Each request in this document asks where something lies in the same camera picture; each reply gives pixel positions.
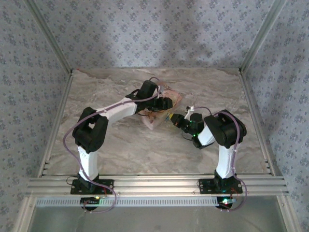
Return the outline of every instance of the wall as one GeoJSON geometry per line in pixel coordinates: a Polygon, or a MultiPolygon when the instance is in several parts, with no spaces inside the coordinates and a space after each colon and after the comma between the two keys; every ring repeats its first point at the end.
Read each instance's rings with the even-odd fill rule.
{"type": "Polygon", "coordinates": [[[309,2],[288,1],[245,74],[268,142],[309,231],[309,2]]]}
{"type": "Polygon", "coordinates": [[[21,0],[0,1],[0,231],[37,175],[68,75],[21,0]]]}
{"type": "Polygon", "coordinates": [[[75,68],[235,68],[273,0],[36,2],[75,68]]]}

